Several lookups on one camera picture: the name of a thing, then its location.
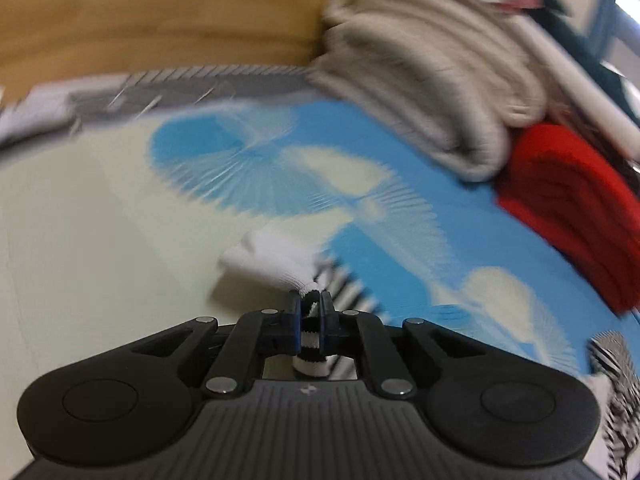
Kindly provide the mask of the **black white striped hoodie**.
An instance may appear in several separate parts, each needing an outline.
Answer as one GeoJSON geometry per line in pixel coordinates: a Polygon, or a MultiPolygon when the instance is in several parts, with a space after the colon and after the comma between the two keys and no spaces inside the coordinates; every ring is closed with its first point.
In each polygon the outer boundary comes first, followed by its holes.
{"type": "MultiPolygon", "coordinates": [[[[302,296],[326,290],[337,311],[375,312],[380,307],[356,275],[337,260],[268,228],[247,232],[240,244],[221,255],[220,263],[233,274],[302,296]]],[[[306,328],[303,349],[293,359],[296,372],[329,380],[356,377],[352,359],[327,356],[318,361],[314,357],[318,349],[317,331],[306,328]]],[[[580,380],[596,396],[601,415],[586,463],[602,479],[637,479],[639,376],[627,341],[616,330],[607,330],[588,341],[587,351],[591,373],[580,380]]]]}

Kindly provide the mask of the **blue cream patterned bedsheet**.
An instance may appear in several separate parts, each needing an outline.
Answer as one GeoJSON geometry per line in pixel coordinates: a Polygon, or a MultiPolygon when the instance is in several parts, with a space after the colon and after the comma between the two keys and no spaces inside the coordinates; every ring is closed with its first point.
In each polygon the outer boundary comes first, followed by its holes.
{"type": "Polygon", "coordinates": [[[355,107],[297,75],[180,80],[79,102],[80,133],[1,154],[1,474],[30,459],[37,377],[167,327],[233,323],[279,295],[220,255],[273,229],[327,252],[343,302],[416,316],[582,374],[619,318],[552,247],[355,107]]]}

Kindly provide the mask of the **red folded blanket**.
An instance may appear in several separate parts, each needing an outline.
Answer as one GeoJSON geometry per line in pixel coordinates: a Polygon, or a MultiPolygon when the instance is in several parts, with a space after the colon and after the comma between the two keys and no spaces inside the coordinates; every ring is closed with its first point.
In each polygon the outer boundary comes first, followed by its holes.
{"type": "Polygon", "coordinates": [[[497,203],[560,252],[617,315],[639,307],[639,200],[581,136],[562,126],[519,133],[497,203]]]}

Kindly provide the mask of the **beige folded quilt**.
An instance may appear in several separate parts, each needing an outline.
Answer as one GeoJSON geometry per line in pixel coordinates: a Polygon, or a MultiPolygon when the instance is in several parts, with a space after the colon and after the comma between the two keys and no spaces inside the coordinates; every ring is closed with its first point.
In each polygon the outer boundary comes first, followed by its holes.
{"type": "Polygon", "coordinates": [[[460,179],[491,179],[509,131],[540,122],[535,63],[495,18],[463,0],[326,0],[310,81],[360,107],[460,179]]]}

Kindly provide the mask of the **dark teal shark plush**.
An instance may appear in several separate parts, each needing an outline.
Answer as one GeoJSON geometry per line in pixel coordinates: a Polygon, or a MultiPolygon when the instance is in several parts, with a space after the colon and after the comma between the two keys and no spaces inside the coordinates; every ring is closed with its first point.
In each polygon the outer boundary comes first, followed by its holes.
{"type": "Polygon", "coordinates": [[[570,55],[570,57],[593,79],[604,93],[636,124],[639,111],[632,107],[630,95],[625,88],[627,79],[602,65],[590,51],[586,38],[564,20],[568,14],[561,0],[540,0],[538,8],[527,14],[570,55]]]}

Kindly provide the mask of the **wooden bed frame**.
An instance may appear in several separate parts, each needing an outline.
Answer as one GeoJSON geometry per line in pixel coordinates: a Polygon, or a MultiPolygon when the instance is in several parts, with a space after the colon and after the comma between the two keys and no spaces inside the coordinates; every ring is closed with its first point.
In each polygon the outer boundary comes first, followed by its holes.
{"type": "Polygon", "coordinates": [[[1,83],[193,65],[304,65],[324,0],[1,0],[1,83]]]}

